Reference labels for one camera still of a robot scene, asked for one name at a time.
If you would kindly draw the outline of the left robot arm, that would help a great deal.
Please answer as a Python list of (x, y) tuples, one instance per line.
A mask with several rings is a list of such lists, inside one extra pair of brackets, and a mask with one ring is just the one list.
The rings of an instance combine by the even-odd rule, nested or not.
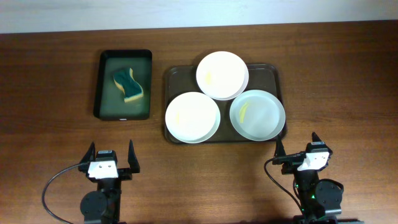
[(141, 171), (133, 142), (129, 142), (127, 162), (129, 167), (118, 168), (115, 151), (95, 151), (95, 144), (82, 157), (78, 170), (97, 185), (80, 203), (85, 223), (117, 224), (120, 222), (121, 183), (132, 180), (133, 174)]

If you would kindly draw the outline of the white plate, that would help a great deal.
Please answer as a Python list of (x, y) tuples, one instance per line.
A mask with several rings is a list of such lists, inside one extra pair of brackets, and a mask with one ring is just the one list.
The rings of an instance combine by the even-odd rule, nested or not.
[(211, 138), (221, 123), (221, 112), (215, 101), (199, 92), (186, 92), (175, 97), (165, 112), (169, 133), (187, 144)]
[(217, 51), (205, 56), (197, 66), (197, 84), (215, 100), (231, 100), (240, 95), (249, 81), (248, 66), (238, 55)]

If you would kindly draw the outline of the green yellow sponge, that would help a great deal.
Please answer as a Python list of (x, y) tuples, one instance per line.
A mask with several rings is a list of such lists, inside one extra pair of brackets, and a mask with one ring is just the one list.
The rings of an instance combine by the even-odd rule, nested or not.
[(113, 75), (116, 87), (123, 92), (124, 102), (132, 102), (144, 96), (143, 87), (134, 79), (132, 68), (118, 70)]

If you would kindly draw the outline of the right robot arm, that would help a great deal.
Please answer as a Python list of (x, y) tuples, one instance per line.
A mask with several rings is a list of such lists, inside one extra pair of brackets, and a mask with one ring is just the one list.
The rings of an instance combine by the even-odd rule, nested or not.
[[(282, 140), (276, 137), (274, 157), (264, 164), (264, 171), (273, 183), (293, 198), (301, 214), (293, 217), (293, 223), (361, 223), (358, 219), (339, 220), (342, 213), (343, 184), (320, 179), (318, 173), (328, 166), (333, 151), (316, 133), (304, 151), (286, 154)], [(283, 175), (294, 176), (293, 193), (281, 186), (268, 172), (267, 165), (281, 165)]]

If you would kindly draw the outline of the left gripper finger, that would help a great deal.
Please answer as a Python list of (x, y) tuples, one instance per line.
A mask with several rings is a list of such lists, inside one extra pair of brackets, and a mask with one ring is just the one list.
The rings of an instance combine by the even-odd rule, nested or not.
[(88, 162), (92, 162), (95, 160), (95, 143), (92, 142), (87, 150), (87, 152), (85, 153), (85, 155), (82, 157), (80, 164), (82, 163), (88, 163)]
[(128, 157), (127, 161), (129, 163), (131, 172), (133, 174), (140, 173), (140, 165), (136, 157), (136, 153), (134, 151), (133, 141), (129, 141), (129, 148), (128, 148)]

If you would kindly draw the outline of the white plate top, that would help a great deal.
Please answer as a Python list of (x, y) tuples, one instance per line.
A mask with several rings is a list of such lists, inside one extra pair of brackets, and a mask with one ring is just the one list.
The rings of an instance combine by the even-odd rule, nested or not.
[(197, 66), (197, 84), (215, 100), (231, 100), (240, 95), (249, 81), (248, 66), (238, 55), (217, 51), (205, 56)]

